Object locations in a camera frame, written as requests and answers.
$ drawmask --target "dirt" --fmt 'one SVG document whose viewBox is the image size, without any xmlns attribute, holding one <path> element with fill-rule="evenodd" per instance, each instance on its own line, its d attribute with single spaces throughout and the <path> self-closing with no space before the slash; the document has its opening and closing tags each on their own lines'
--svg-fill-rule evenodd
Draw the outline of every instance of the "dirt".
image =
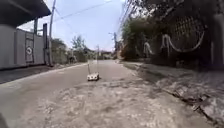
<svg viewBox="0 0 224 128">
<path fill-rule="evenodd" d="M 75 85 L 27 106 L 18 128 L 212 128 L 143 80 Z"/>
</svg>

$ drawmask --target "road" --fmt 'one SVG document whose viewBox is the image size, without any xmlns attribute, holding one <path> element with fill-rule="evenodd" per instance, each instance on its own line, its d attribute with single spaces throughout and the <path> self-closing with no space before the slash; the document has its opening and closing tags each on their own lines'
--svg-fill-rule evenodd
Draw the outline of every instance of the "road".
<svg viewBox="0 0 224 128">
<path fill-rule="evenodd" d="M 212 128 L 205 118 L 114 61 L 0 85 L 0 128 Z"/>
</svg>

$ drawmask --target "white wall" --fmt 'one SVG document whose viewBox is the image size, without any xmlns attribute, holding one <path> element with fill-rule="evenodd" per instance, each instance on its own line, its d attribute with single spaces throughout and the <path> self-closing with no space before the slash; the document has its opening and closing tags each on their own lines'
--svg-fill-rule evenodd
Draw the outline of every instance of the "white wall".
<svg viewBox="0 0 224 128">
<path fill-rule="evenodd" d="M 14 36 L 16 30 L 0 25 L 0 69 L 11 68 L 14 63 Z"/>
<path fill-rule="evenodd" d="M 16 42 L 16 55 L 17 55 L 17 66 L 26 66 L 26 53 L 25 53 L 25 36 L 26 32 L 17 29 L 17 42 Z"/>
<path fill-rule="evenodd" d="M 44 43 L 43 37 L 34 36 L 34 64 L 44 64 Z"/>
<path fill-rule="evenodd" d="M 26 62 L 26 31 L 0 25 L 0 69 L 44 64 L 42 36 L 34 35 L 34 63 Z"/>
</svg>

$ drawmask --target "tree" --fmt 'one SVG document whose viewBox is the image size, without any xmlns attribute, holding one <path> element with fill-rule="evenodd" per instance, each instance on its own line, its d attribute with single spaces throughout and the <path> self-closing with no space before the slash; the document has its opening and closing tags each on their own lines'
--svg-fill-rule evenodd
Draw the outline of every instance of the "tree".
<svg viewBox="0 0 224 128">
<path fill-rule="evenodd" d="M 61 49 L 63 51 L 66 51 L 67 46 L 64 44 L 64 42 L 59 39 L 59 38 L 55 38 L 52 39 L 52 50 L 58 50 Z"/>
<path fill-rule="evenodd" d="M 67 62 L 67 55 L 66 55 L 67 46 L 59 38 L 52 39 L 51 42 L 52 42 L 53 63 L 60 63 L 60 64 L 66 63 Z"/>
<path fill-rule="evenodd" d="M 85 45 L 85 40 L 82 38 L 81 35 L 75 36 L 72 39 L 73 49 L 77 51 L 84 51 L 87 49 L 87 46 Z"/>
<path fill-rule="evenodd" d="M 79 62 L 85 62 L 88 56 L 89 51 L 91 51 L 86 45 L 85 40 L 81 35 L 75 36 L 72 39 L 74 55 L 76 56 Z"/>
</svg>

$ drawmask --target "building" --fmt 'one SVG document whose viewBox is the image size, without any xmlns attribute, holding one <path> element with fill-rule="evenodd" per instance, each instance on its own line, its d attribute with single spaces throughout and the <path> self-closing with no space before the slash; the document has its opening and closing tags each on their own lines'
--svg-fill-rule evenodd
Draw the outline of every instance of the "building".
<svg viewBox="0 0 224 128">
<path fill-rule="evenodd" d="M 0 69 L 48 63 L 47 25 L 43 36 L 17 27 L 50 14 L 43 0 L 0 1 Z"/>
</svg>

